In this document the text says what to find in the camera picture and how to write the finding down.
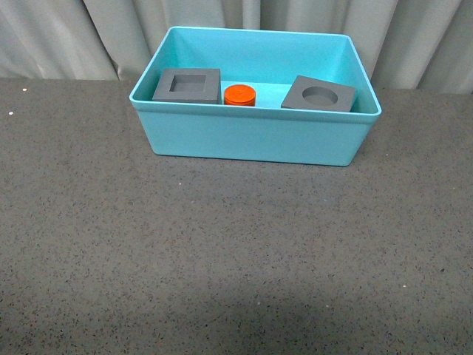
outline square hole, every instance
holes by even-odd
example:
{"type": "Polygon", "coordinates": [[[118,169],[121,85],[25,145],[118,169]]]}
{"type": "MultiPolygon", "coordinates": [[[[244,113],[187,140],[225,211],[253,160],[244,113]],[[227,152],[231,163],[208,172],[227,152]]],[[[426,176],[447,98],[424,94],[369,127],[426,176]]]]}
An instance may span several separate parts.
{"type": "Polygon", "coordinates": [[[172,78],[170,92],[202,92],[207,75],[176,74],[172,78]]]}

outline speckled gray surface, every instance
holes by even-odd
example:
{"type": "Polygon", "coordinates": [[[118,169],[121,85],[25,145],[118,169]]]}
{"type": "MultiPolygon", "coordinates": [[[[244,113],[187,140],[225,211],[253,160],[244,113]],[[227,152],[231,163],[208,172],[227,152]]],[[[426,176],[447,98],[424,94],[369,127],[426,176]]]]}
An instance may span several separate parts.
{"type": "Polygon", "coordinates": [[[131,89],[0,80],[1,354],[473,354],[473,96],[336,168],[156,156],[131,89]]]}

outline circular hole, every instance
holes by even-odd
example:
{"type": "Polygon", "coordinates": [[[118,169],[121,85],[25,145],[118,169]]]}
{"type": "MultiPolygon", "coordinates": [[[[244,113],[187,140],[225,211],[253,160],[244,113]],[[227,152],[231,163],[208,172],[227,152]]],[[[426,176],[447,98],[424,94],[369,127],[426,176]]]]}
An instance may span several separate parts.
{"type": "Polygon", "coordinates": [[[316,106],[332,106],[338,101],[337,94],[326,87],[308,87],[302,92],[302,97],[316,106]]]}

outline curtain fold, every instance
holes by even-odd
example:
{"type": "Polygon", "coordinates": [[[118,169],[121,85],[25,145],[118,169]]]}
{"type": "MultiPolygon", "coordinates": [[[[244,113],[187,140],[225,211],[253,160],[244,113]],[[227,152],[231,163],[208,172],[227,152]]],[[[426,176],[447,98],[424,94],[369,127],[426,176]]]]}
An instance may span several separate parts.
{"type": "Polygon", "coordinates": [[[473,92],[472,0],[0,0],[0,76],[136,80],[177,25],[344,33],[375,87],[473,92]]]}

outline gray block with circular hole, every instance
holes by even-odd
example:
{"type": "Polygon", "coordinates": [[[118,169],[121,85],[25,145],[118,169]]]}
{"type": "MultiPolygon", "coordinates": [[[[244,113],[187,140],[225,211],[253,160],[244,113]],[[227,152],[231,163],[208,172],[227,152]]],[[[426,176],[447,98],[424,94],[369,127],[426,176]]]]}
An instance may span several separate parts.
{"type": "Polygon", "coordinates": [[[355,91],[354,87],[297,75],[281,107],[349,112],[355,91]]]}

